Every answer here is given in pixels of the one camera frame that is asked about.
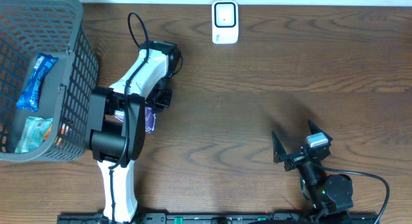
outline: green component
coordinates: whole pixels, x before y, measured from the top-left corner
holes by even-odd
[[[174,224],[183,224],[183,218],[175,217],[174,218]]]

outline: wooden table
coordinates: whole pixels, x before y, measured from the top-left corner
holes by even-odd
[[[151,39],[177,42],[185,57],[171,107],[136,162],[141,206],[303,208],[298,172],[272,162],[270,132],[291,151],[311,118],[334,138],[324,165],[387,179],[382,223],[412,222],[412,8],[240,6],[238,43],[215,45],[210,6],[84,5],[84,29],[102,62],[99,86],[117,81],[136,59],[130,11],[142,16]],[[383,184],[352,180],[352,211],[378,212]],[[104,208],[90,152],[69,163],[1,162],[0,181],[0,223],[53,223],[62,212]]]

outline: wire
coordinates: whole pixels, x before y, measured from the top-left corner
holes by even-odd
[[[180,54],[180,68],[176,71],[172,73],[172,76],[175,76],[176,74],[179,73],[179,71],[183,68],[183,55]]]
[[[370,173],[362,173],[362,172],[357,172],[357,171],[348,171],[348,170],[331,169],[331,168],[328,168],[328,167],[323,167],[322,165],[318,164],[314,159],[312,159],[311,156],[309,156],[308,158],[315,165],[315,167],[317,167],[319,169],[322,169],[322,170],[325,170],[325,171],[331,171],[331,172],[335,172],[335,173],[344,173],[344,174],[353,174],[353,175],[358,175],[358,176],[367,176],[367,177],[370,177],[370,178],[380,180],[386,187],[386,196],[385,196],[384,204],[383,204],[382,208],[380,209],[380,211],[378,213],[378,216],[376,217],[375,222],[373,222],[373,224],[377,224],[379,222],[380,217],[382,217],[383,213],[385,212],[386,206],[388,205],[389,194],[390,194],[389,184],[387,183],[387,181],[385,179],[381,178],[380,176],[370,174]]]
[[[146,27],[144,26],[143,20],[140,18],[140,16],[136,12],[130,12],[128,17],[127,17],[127,25],[129,27],[131,38],[135,42],[137,48],[140,48],[140,45],[136,41],[135,35],[133,34],[133,32],[131,30],[130,17],[132,15],[135,15],[137,17],[137,19],[140,21],[140,24],[142,25],[144,35],[145,35],[145,38],[146,38],[146,56],[145,56],[143,62],[140,63],[140,65],[137,67],[137,69],[126,80],[126,83],[125,83],[125,86],[124,86],[123,96],[124,96],[124,121],[126,122],[126,136],[125,136],[125,139],[124,139],[123,151],[122,151],[122,154],[120,155],[120,158],[118,159],[118,161],[113,166],[109,167],[109,170],[110,170],[109,174],[110,174],[111,208],[112,208],[111,221],[112,221],[112,223],[116,223],[116,221],[115,221],[115,206],[116,206],[116,203],[115,203],[115,195],[114,195],[114,191],[113,191],[113,172],[114,172],[113,170],[116,169],[120,165],[120,163],[126,157],[127,150],[129,149],[129,106],[128,106],[129,102],[127,100],[127,90],[129,89],[130,81],[137,74],[137,72],[139,72],[139,70],[144,66],[144,64],[147,63],[147,60],[149,59],[149,54],[150,54],[149,36],[147,34]]]

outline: plastic basket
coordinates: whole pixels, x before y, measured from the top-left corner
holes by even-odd
[[[98,63],[82,16],[78,0],[0,0],[0,160],[64,162],[83,155]],[[39,111],[16,109],[38,53],[59,61],[41,85]],[[29,116],[53,118],[51,133],[37,149],[14,153]]]

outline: basket bottom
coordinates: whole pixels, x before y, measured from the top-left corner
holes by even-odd
[[[6,143],[7,153],[14,153],[15,148],[20,141],[20,137],[23,133],[24,125],[28,117],[53,118],[55,110],[61,109],[61,107],[56,107],[56,100],[58,96],[64,96],[64,94],[60,92],[59,88],[63,82],[63,75],[66,69],[68,56],[66,53],[53,52],[45,54],[50,54],[53,57],[59,57],[59,60],[55,63],[40,86],[38,112],[28,111],[25,109],[15,110],[13,122],[10,128],[10,134],[8,135],[8,140]],[[27,85],[36,60],[37,56],[32,57],[30,60],[21,91],[23,91]]]

